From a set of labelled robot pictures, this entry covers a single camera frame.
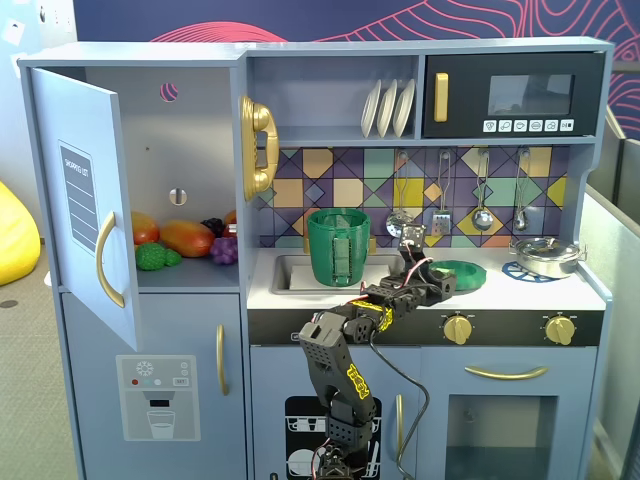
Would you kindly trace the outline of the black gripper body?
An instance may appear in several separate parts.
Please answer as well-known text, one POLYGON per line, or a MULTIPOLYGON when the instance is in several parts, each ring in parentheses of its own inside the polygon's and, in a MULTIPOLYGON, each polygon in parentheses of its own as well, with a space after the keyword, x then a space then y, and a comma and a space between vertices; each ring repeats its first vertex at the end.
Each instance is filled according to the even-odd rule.
POLYGON ((387 276, 381 279, 380 286, 385 307, 392 310, 394 316, 404 316, 418 307, 431 307, 442 301, 442 279, 432 274, 412 276, 403 286, 400 276, 387 276))

